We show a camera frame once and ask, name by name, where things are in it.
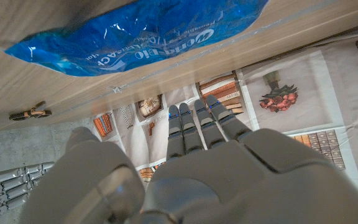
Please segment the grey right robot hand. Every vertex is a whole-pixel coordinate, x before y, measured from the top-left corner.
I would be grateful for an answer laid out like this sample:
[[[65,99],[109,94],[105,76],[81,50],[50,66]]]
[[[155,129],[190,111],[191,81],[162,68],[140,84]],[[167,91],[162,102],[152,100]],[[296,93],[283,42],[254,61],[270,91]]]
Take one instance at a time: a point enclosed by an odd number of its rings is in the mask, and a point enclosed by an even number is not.
[[[0,216],[22,206],[30,191],[54,165],[44,162],[0,171]]]

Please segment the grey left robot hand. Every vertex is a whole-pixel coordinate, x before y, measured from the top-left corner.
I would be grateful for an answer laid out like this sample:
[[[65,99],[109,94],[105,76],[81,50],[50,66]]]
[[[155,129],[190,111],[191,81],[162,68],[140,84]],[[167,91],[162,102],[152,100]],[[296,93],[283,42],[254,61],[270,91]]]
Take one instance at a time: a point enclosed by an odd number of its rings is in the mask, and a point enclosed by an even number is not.
[[[88,128],[32,191],[21,223],[358,223],[358,190],[321,154],[250,130],[214,96],[168,111],[167,161],[144,186]]]

